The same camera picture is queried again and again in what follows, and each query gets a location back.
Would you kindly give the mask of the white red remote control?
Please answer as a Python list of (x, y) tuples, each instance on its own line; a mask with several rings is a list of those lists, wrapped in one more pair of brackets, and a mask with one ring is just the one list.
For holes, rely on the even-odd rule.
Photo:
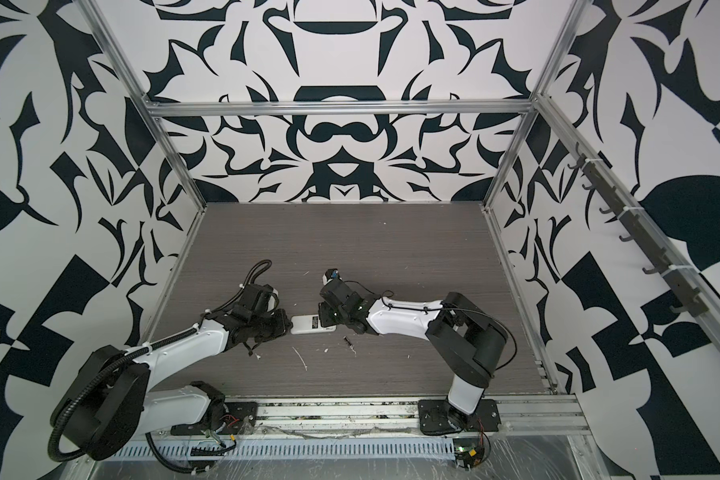
[(336, 330), (336, 326), (322, 326), (318, 315), (293, 316), (291, 323), (290, 332), (293, 335), (332, 333)]

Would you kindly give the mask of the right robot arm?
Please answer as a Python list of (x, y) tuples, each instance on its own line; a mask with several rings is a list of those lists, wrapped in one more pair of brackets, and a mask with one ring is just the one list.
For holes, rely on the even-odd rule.
[(446, 412), (462, 418), (475, 414), (495, 373), (507, 365), (501, 361), (505, 347), (517, 348), (513, 333), (458, 292), (432, 302), (406, 302), (371, 290), (363, 296), (353, 284), (336, 270), (326, 273), (320, 325), (428, 341), (453, 372)]

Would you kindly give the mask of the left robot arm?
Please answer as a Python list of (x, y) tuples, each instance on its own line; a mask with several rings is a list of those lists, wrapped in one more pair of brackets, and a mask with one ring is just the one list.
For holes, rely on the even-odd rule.
[(257, 282), (271, 265), (269, 259), (254, 264), (229, 300), (185, 330), (138, 347), (94, 351), (51, 414), (49, 458), (103, 460), (138, 435), (152, 444), (155, 432), (174, 427), (211, 437), (227, 428), (225, 396), (208, 383), (155, 388), (203, 359), (238, 346), (253, 352), (287, 333), (292, 324), (277, 291)]

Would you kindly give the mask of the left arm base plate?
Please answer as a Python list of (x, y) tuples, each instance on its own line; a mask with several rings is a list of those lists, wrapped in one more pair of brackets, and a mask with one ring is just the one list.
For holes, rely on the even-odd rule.
[(214, 431), (217, 435), (237, 435), (251, 430), (257, 423), (258, 404), (252, 401), (213, 403), (200, 421), (173, 426), (173, 436), (196, 436)]

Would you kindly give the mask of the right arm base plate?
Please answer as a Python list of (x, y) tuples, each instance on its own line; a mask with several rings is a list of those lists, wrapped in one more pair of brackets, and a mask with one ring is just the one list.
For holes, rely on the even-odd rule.
[(442, 436), (462, 432), (498, 432), (502, 423), (497, 404), (481, 399), (472, 414), (465, 414), (445, 399), (417, 402), (419, 430), (423, 435)]

